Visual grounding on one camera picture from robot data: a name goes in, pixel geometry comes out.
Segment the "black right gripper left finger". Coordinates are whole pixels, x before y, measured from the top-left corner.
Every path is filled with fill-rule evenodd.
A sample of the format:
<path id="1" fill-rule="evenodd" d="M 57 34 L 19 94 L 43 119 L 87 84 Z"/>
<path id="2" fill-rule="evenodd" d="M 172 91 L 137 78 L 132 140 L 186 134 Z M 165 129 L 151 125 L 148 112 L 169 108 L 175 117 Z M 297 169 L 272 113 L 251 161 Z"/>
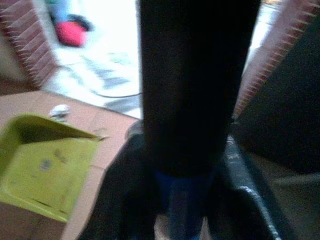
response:
<path id="1" fill-rule="evenodd" d="M 145 141 L 130 138 L 105 171 L 82 240 L 155 240 L 159 203 Z"/>

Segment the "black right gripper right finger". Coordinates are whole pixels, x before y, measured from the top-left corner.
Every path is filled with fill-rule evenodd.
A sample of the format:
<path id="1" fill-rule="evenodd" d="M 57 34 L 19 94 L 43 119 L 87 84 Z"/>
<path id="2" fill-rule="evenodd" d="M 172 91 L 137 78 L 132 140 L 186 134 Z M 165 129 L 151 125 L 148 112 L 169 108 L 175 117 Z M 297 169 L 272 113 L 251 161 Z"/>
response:
<path id="1" fill-rule="evenodd" d="M 234 188 L 221 173 L 209 189 L 206 216 L 214 240 L 274 240 L 254 193 Z"/>

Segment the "yellow dustpan with red handle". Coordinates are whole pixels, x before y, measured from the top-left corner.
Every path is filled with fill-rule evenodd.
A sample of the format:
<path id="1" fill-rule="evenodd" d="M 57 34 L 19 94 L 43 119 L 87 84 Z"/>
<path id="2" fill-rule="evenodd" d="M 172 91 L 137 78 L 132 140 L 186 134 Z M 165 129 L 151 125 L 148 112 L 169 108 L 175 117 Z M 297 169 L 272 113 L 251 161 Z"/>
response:
<path id="1" fill-rule="evenodd" d="M 83 188 L 99 138 L 37 114 L 0 129 L 0 203 L 66 223 Z"/>

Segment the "green broom with blue stick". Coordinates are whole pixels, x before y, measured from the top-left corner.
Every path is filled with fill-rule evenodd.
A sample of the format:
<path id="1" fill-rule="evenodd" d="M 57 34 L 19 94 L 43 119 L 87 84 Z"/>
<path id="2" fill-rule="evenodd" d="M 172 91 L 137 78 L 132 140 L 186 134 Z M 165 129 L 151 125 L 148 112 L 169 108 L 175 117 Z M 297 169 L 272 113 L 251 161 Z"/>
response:
<path id="1" fill-rule="evenodd" d="M 145 153 L 169 240 L 199 240 L 261 0 L 140 0 Z"/>

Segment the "crumpled white paper scrap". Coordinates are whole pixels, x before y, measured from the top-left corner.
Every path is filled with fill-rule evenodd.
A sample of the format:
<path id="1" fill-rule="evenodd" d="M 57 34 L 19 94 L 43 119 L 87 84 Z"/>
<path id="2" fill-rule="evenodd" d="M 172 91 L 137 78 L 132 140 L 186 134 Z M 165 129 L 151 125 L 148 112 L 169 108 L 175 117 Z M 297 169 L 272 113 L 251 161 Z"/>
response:
<path id="1" fill-rule="evenodd" d="M 48 116 L 50 118 L 65 118 L 70 113 L 70 107 L 66 104 L 59 104 L 54 106 Z"/>

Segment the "red brick door pillar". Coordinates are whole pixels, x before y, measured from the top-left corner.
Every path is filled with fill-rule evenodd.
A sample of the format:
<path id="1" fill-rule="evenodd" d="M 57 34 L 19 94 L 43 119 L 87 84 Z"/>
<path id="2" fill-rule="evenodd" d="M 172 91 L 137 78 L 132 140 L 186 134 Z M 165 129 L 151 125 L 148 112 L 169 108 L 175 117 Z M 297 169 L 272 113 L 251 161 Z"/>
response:
<path id="1" fill-rule="evenodd" d="M 32 0 L 0 0 L 0 30 L 8 37 L 30 87 L 42 87 L 58 65 Z"/>
<path id="2" fill-rule="evenodd" d="M 284 0 L 272 25 L 247 61 L 233 118 L 237 119 L 320 13 L 320 0 Z"/>

